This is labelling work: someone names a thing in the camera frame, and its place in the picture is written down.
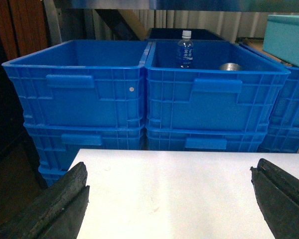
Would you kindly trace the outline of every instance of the crate rim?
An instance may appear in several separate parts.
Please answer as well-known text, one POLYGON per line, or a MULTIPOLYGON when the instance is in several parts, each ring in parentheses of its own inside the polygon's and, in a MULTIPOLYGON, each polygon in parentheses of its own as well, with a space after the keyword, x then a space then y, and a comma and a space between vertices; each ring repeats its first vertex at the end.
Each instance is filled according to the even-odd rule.
MULTIPOLYGON (((149 55, 148 58, 146 60, 145 63, 145 68, 149 69, 149 70, 155 70, 155 71, 173 71, 173 72, 197 72, 197 73, 217 73, 217 74, 262 74, 262 75, 289 75, 291 72, 286 69, 283 66, 279 66, 277 64, 274 64, 273 62, 270 61, 266 61, 267 64, 271 65, 272 67, 276 68, 277 71, 223 71, 223 70, 202 70, 202 69, 182 69, 182 68, 164 68, 164 67, 153 67, 151 66, 152 61, 154 59, 154 53, 155 53, 155 48, 156 48, 156 43, 157 42, 177 42, 177 40, 175 41, 164 41, 164 40, 157 40, 157 41, 153 41, 150 51, 149 51, 149 55)), ((229 41, 212 41, 212 40, 201 40, 199 42, 216 42, 220 43, 220 44, 230 44, 235 48, 239 48, 242 51, 245 51, 247 54, 253 54, 250 51, 248 51, 247 49, 238 46, 236 44, 232 44, 229 41)), ((263 57, 259 56, 258 54, 253 54, 254 57, 259 58, 261 60, 263 60, 263 57)))
POLYGON ((149 126, 148 122, 145 125, 145 128, 149 131, 154 132, 164 132, 164 133, 188 133, 188 134, 213 134, 213 135, 246 135, 246 136, 254 136, 254 135, 266 135, 268 131, 264 132, 243 132, 243 131, 214 131, 214 130, 198 130, 198 129, 168 129, 168 128, 156 128, 149 126))
POLYGON ((278 61, 276 61, 276 60, 270 58, 269 56, 266 56, 265 54, 263 54, 263 53, 257 51, 256 49, 254 49, 254 48, 252 48, 252 47, 246 45, 246 44, 243 43, 243 42, 240 42, 239 45, 242 46, 242 47, 244 47, 244 48, 246 48, 246 49, 248 49, 249 51, 251 51, 251 52, 253 52, 253 53, 255 53, 255 54, 257 54, 257 55, 263 57, 264 59, 266 59, 266 60, 268 60, 268 61, 270 61, 270 62, 273 62, 274 64, 281 65, 282 67, 284 67, 284 68, 286 68, 286 69, 288 69, 288 70, 298 70, 298 71, 299 71, 299 66, 286 66, 286 65, 282 64, 281 62, 278 62, 278 61))
POLYGON ((134 128, 114 128, 114 127, 88 127, 88 126, 63 126, 63 125, 43 125, 43 124, 29 124, 23 123, 25 128, 47 129, 47 130, 76 130, 76 131, 126 131, 135 132, 144 129, 145 124, 142 123, 140 127, 134 128))
POLYGON ((26 67, 26 68, 74 69, 74 70, 77 70, 77 69, 91 69, 91 70, 92 69, 139 69, 139 68, 142 68, 142 67, 145 66, 146 60, 149 56, 150 48, 151 48, 151 45, 152 45, 152 42, 147 42, 147 46, 144 49, 142 57, 140 58, 139 64, 137 66, 53 66, 53 65, 51 66, 51 65, 14 64, 14 62, 18 62, 19 60, 26 59, 26 58, 31 57, 31 56, 36 55, 36 54, 40 54, 40 53, 42 53, 46 50, 51 50, 51 49, 60 47, 60 46, 65 45, 65 44, 70 44, 71 42, 78 42, 78 41, 82 41, 82 42, 83 41, 86 41, 86 42, 87 41, 115 42, 115 41, 112 41, 112 40, 89 40, 89 39, 69 40, 69 41, 57 44, 55 46, 51 46, 51 47, 48 47, 48 48, 30 53, 30 54, 27 54, 25 56, 21 56, 21 57, 6 61, 6 62, 2 63, 1 65, 3 67, 7 67, 7 68, 17 68, 17 67, 25 68, 26 67))
POLYGON ((288 125, 276 125, 276 124, 269 124, 268 129, 274 128, 274 129, 282 129, 282 130, 294 130, 299 131, 299 127, 293 127, 288 125))

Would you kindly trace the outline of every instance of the light blue box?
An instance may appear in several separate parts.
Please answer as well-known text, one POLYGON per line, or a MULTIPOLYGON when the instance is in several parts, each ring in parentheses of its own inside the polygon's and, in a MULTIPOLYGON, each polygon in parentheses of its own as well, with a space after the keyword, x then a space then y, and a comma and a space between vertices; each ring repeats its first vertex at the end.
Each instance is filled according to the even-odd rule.
POLYGON ((263 50, 299 66, 299 16, 269 15, 263 50))

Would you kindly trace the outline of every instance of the bottle cap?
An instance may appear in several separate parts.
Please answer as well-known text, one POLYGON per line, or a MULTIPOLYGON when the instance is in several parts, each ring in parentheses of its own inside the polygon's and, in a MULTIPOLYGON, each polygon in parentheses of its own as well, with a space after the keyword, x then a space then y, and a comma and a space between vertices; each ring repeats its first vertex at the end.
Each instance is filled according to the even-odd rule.
POLYGON ((183 30, 183 38, 191 38, 191 31, 183 30))

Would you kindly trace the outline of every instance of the crate handle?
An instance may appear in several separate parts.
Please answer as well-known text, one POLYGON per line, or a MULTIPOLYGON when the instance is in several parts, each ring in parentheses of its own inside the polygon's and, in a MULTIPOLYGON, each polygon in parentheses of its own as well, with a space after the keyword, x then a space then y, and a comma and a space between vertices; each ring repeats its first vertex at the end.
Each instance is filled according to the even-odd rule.
POLYGON ((97 134, 86 135, 86 134, 69 134, 64 133, 61 135, 63 144, 75 144, 75 145, 97 145, 101 146, 102 137, 97 134))
POLYGON ((240 80, 196 78, 193 84, 193 91, 240 93, 242 85, 243 82, 240 80))
POLYGON ((94 88, 93 76, 47 75, 46 80, 51 88, 94 88))
POLYGON ((227 140, 225 138, 187 138, 186 148, 201 149, 226 149, 227 140))

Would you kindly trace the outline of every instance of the metal bowl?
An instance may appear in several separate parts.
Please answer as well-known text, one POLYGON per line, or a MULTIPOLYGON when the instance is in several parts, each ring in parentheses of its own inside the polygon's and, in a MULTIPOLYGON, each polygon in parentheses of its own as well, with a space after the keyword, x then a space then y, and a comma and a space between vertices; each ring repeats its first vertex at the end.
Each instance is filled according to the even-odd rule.
POLYGON ((242 71, 243 68, 236 63, 225 63, 219 67, 222 71, 242 71))

